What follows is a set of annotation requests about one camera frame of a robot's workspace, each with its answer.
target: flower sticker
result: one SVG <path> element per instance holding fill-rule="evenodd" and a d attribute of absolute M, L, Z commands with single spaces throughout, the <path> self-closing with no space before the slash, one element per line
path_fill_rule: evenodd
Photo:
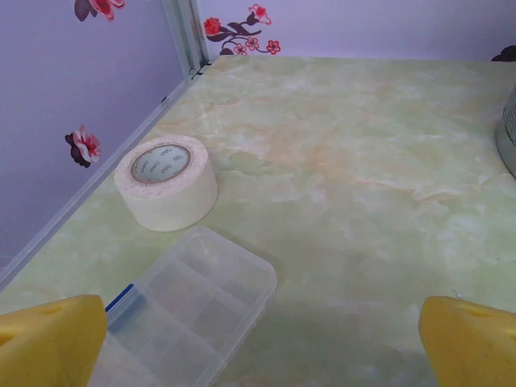
<path fill-rule="evenodd" d="M 248 50 L 242 44 L 237 44 L 235 46 L 235 48 L 233 48 L 233 51 L 235 51 L 236 55 L 247 55 L 248 54 Z"/>
<path fill-rule="evenodd" d="M 204 22 L 204 32 L 210 42 L 222 42 L 220 55 L 247 55 L 249 51 L 276 55 L 281 51 L 279 40 L 270 40 L 266 50 L 260 49 L 260 42 L 254 36 L 261 34 L 261 30 L 249 31 L 247 26 L 257 23 L 271 25 L 273 22 L 267 15 L 264 6 L 254 4 L 250 6 L 251 14 L 243 22 L 231 22 L 223 26 L 219 18 L 209 18 Z"/>
<path fill-rule="evenodd" d="M 121 10 L 125 5 L 125 0 L 75 0 L 75 15 L 84 22 L 89 14 L 96 17 L 100 12 L 104 17 L 112 22 L 114 19 L 113 8 Z"/>
<path fill-rule="evenodd" d="M 74 131 L 64 137 L 72 147 L 70 156 L 73 160 L 88 168 L 91 163 L 96 163 L 100 158 L 100 142 L 94 135 L 86 133 L 86 127 L 81 125 L 78 131 Z"/>
<path fill-rule="evenodd" d="M 247 41 L 245 42 L 245 45 L 248 46 L 248 48 L 251 50 L 251 51 L 254 51 L 258 48 L 260 48 L 260 45 L 258 44 L 258 38 L 248 38 Z"/>
<path fill-rule="evenodd" d="M 206 35 L 213 36 L 220 32 L 220 20 L 217 18 L 209 18 L 204 22 L 204 30 Z"/>
<path fill-rule="evenodd" d="M 267 24 L 268 26 L 273 23 L 273 21 L 268 18 L 265 7 L 255 4 L 254 6 L 250 6 L 249 10 L 255 15 L 255 18 L 258 18 L 259 23 Z"/>
<path fill-rule="evenodd" d="M 281 51 L 280 42 L 277 40 L 270 40 L 267 44 L 267 51 L 273 55 L 276 55 L 279 51 Z"/>

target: white tape roll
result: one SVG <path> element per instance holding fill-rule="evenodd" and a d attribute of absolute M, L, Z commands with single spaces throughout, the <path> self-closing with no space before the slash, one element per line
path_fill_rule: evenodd
<path fill-rule="evenodd" d="M 120 161 L 114 184 L 138 223 L 154 231 L 191 226 L 218 194 L 208 151 L 183 135 L 138 145 Z"/>

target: plastic box compartment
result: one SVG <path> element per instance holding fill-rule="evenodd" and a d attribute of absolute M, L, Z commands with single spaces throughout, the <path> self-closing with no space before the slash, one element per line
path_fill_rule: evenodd
<path fill-rule="evenodd" d="M 89 387 L 205 387 L 272 301 L 273 267 L 206 228 L 188 231 L 107 312 Z"/>

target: metal canister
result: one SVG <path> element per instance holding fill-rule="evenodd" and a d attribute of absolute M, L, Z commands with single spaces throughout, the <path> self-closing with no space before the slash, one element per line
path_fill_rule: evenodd
<path fill-rule="evenodd" d="M 495 136 L 501 159 L 516 177 L 516 86 L 503 110 Z"/>

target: marble-pattern surface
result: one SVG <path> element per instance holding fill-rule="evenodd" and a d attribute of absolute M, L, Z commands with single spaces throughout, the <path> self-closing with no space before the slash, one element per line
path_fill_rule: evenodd
<path fill-rule="evenodd" d="M 516 66 L 224 56 L 147 138 L 194 136 L 220 194 L 200 222 L 270 262 L 277 300 L 218 387 L 434 386 L 435 294 L 516 311 L 516 181 L 493 142 Z M 109 302 L 184 231 L 106 179 L 0 294 L 0 311 Z"/>

